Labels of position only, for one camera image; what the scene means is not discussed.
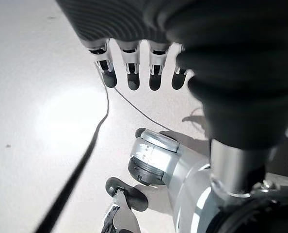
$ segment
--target black rubber pad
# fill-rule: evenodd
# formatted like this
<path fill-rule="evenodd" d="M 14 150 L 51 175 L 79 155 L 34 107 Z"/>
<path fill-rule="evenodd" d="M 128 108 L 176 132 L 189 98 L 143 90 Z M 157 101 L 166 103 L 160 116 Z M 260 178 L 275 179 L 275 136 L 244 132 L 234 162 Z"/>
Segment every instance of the black rubber pad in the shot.
<path fill-rule="evenodd" d="M 118 189 L 124 190 L 127 194 L 128 206 L 137 211 L 144 211 L 148 208 L 147 197 L 138 189 L 126 184 L 122 180 L 111 177 L 105 184 L 106 192 L 113 197 Z"/>
<path fill-rule="evenodd" d="M 157 91 L 161 85 L 161 75 L 154 74 L 149 77 L 149 87 L 153 91 Z"/>
<path fill-rule="evenodd" d="M 172 87 L 175 90 L 179 90 L 182 88 L 185 82 L 185 70 L 181 69 L 179 74 L 174 73 L 173 78 L 172 78 Z"/>
<path fill-rule="evenodd" d="M 145 0 L 57 0 L 78 36 L 87 41 L 114 38 L 164 43 L 164 33 L 143 22 Z"/>
<path fill-rule="evenodd" d="M 114 70 L 112 72 L 105 71 L 102 73 L 102 77 L 107 87 L 113 88 L 117 85 L 117 78 Z"/>
<path fill-rule="evenodd" d="M 139 74 L 128 74 L 128 86 L 132 91 L 135 91 L 140 86 Z"/>

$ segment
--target white floor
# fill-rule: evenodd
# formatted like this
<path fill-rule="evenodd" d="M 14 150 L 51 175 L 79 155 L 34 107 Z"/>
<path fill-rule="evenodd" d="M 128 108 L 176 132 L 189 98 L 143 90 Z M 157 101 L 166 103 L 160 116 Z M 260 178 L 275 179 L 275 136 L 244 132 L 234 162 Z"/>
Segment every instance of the white floor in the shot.
<path fill-rule="evenodd" d="M 201 104 L 186 86 L 171 87 L 177 46 L 170 50 L 156 92 L 148 87 L 146 42 L 137 91 L 128 89 L 120 51 L 114 41 L 111 47 L 117 89 L 155 121 L 205 140 L 200 125 L 182 122 Z M 30 233 L 37 227 L 105 115 L 105 91 L 92 63 L 54 0 L 0 0 L 0 233 Z M 164 131 L 113 89 L 109 97 L 109 117 L 55 233 L 100 232 L 111 202 L 105 181 L 116 176 L 138 184 L 127 169 L 135 130 Z M 136 213 L 142 232 L 174 232 L 165 190 L 139 189 L 150 194 L 154 209 Z"/>

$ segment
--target black fingertip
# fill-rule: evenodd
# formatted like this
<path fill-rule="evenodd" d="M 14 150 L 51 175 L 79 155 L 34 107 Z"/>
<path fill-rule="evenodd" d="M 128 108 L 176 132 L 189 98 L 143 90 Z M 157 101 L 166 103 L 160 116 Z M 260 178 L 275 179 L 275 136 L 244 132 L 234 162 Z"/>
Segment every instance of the black fingertip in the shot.
<path fill-rule="evenodd" d="M 157 91 L 161 85 L 161 75 L 154 74 L 149 77 L 149 87 L 153 91 Z"/>
<path fill-rule="evenodd" d="M 146 130 L 146 128 L 138 128 L 136 131 L 135 131 L 135 138 L 138 138 L 138 137 L 141 137 L 141 134 Z"/>
<path fill-rule="evenodd" d="M 182 88 L 185 82 L 185 77 L 186 76 L 184 75 L 183 72 L 180 72 L 179 74 L 174 73 L 172 78 L 172 87 L 174 90 L 179 90 Z"/>
<path fill-rule="evenodd" d="M 102 76 L 104 83 L 107 87 L 113 88 L 117 85 L 117 78 L 114 70 L 112 72 L 104 71 L 104 73 L 102 73 Z"/>
<path fill-rule="evenodd" d="M 132 91 L 135 91 L 140 86 L 139 74 L 128 74 L 128 86 Z"/>
<path fill-rule="evenodd" d="M 116 177 L 111 177 L 106 181 L 105 189 L 111 197 L 116 194 L 118 189 L 123 190 L 129 208 L 140 212 L 148 208 L 148 200 L 144 193 Z"/>

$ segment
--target robotic hand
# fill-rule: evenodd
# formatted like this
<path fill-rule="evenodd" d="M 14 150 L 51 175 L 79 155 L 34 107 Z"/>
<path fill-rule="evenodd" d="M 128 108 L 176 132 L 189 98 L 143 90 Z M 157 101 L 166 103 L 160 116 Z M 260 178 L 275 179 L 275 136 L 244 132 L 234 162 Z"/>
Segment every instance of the robotic hand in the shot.
<path fill-rule="evenodd" d="M 146 210 L 146 196 L 115 177 L 107 180 L 106 191 L 113 197 L 113 203 L 105 215 L 101 233 L 140 233 L 138 221 L 131 208 L 137 211 Z"/>
<path fill-rule="evenodd" d="M 144 141 L 129 165 L 142 183 L 168 186 L 177 232 L 288 232 L 288 179 L 266 173 L 288 127 L 288 0 L 57 2 L 108 87 L 117 82 L 108 38 L 122 51 L 131 90 L 139 87 L 142 39 L 150 44 L 152 90 L 170 44 L 184 47 L 172 83 L 179 89 L 186 70 L 195 73 L 188 88 L 203 103 L 210 168 L 199 167 L 203 156 L 150 131 L 138 136 Z"/>

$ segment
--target black cable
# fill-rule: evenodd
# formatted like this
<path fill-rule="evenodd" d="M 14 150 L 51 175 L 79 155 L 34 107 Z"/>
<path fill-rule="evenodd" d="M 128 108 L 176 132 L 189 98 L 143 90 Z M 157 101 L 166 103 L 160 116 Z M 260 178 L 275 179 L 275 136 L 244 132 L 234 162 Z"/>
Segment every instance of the black cable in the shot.
<path fill-rule="evenodd" d="M 120 93 L 120 91 L 117 90 L 116 87 L 114 87 L 114 90 L 125 100 L 127 101 L 135 110 L 137 110 L 141 115 L 143 115 L 145 118 L 147 118 L 148 120 L 150 120 L 151 122 L 155 123 L 156 125 L 159 125 L 163 128 L 165 128 L 166 130 L 169 130 L 169 131 L 173 131 L 171 129 L 169 129 L 168 127 L 154 121 L 152 118 L 150 118 L 149 116 L 147 116 L 145 113 L 143 113 L 140 109 L 138 109 L 133 103 L 131 103 L 123 94 Z"/>
<path fill-rule="evenodd" d="M 94 132 L 94 135 L 91 139 L 91 142 L 90 142 L 86 152 L 84 153 L 82 159 L 80 160 L 77 167 L 73 171 L 72 175 L 70 176 L 70 178 L 68 179 L 68 181 L 64 185 L 59 196 L 55 200 L 54 204 L 51 206 L 50 210 L 47 212 L 45 218 L 43 219 L 41 224 L 38 226 L 35 233 L 49 233 L 49 232 L 51 232 L 51 230 L 52 230 L 53 226 L 55 225 L 58 217 L 60 216 L 67 200 L 69 199 L 74 187 L 76 186 L 76 183 L 79 180 L 79 177 L 82 174 L 82 171 L 86 167 L 87 162 L 92 155 L 92 152 L 96 146 L 97 136 L 99 134 L 100 128 L 109 115 L 109 94 L 108 94 L 107 88 L 106 88 L 103 80 L 102 80 L 102 83 L 104 85 L 104 89 L 106 92 L 106 99 L 107 99 L 106 115 L 98 123 L 98 125 L 96 127 L 96 131 Z"/>

